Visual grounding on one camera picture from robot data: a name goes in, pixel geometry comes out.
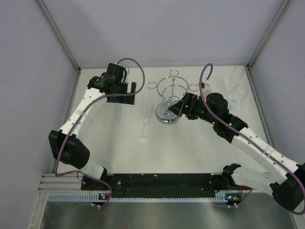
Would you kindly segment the clear round wine glass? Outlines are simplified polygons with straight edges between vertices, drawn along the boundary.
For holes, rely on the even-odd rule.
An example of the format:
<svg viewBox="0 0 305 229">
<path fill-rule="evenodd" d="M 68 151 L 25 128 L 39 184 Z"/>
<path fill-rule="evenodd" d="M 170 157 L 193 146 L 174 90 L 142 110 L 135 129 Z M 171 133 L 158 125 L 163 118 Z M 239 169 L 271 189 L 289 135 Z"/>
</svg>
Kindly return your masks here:
<svg viewBox="0 0 305 229">
<path fill-rule="evenodd" d="M 228 85 L 228 92 L 231 92 L 240 82 L 242 76 L 244 74 L 243 66 L 236 66 L 233 69 L 233 72 L 230 75 L 230 81 Z"/>
</svg>

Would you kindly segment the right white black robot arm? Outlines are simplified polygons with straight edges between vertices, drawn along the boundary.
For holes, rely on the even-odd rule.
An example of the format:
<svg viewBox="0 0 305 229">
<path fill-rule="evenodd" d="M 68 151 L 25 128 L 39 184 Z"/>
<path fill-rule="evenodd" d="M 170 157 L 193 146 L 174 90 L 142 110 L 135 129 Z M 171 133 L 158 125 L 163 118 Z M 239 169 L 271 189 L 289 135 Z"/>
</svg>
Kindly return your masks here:
<svg viewBox="0 0 305 229">
<path fill-rule="evenodd" d="M 185 115 L 189 120 L 201 119 L 210 123 L 219 137 L 247 153 L 266 170 L 261 173 L 239 164 L 226 166 L 222 177 L 226 188 L 239 185 L 259 190 L 291 212 L 304 202 L 305 166 L 260 139 L 247 123 L 229 112 L 228 102 L 221 94 L 211 93 L 203 101 L 200 96 L 187 93 L 168 109 L 178 117 Z"/>
</svg>

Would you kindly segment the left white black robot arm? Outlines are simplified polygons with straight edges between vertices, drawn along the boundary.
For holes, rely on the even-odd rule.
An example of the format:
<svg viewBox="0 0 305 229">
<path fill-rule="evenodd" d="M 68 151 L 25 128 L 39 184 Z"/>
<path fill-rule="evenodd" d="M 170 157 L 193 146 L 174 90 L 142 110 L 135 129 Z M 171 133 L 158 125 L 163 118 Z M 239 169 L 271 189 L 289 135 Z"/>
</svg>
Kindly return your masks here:
<svg viewBox="0 0 305 229">
<path fill-rule="evenodd" d="M 56 164 L 63 163 L 92 177 L 97 189 L 108 184 L 106 169 L 94 162 L 83 140 L 97 112 L 106 103 L 130 104 L 135 101 L 136 83 L 127 82 L 128 70 L 116 63 L 108 64 L 106 72 L 92 77 L 84 95 L 66 123 L 52 130 L 48 139 Z"/>
</svg>

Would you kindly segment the clear fluted wine glass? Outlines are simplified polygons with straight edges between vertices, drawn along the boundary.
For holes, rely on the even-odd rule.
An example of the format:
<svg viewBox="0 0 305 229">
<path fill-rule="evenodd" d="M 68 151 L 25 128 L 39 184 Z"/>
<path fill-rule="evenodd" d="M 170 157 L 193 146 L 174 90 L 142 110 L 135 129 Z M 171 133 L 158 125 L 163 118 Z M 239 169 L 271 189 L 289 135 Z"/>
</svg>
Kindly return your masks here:
<svg viewBox="0 0 305 229">
<path fill-rule="evenodd" d="M 150 124 L 150 119 L 154 111 L 154 104 L 150 100 L 143 98 L 141 105 L 141 131 L 139 133 L 140 139 L 148 138 L 148 129 Z"/>
</svg>

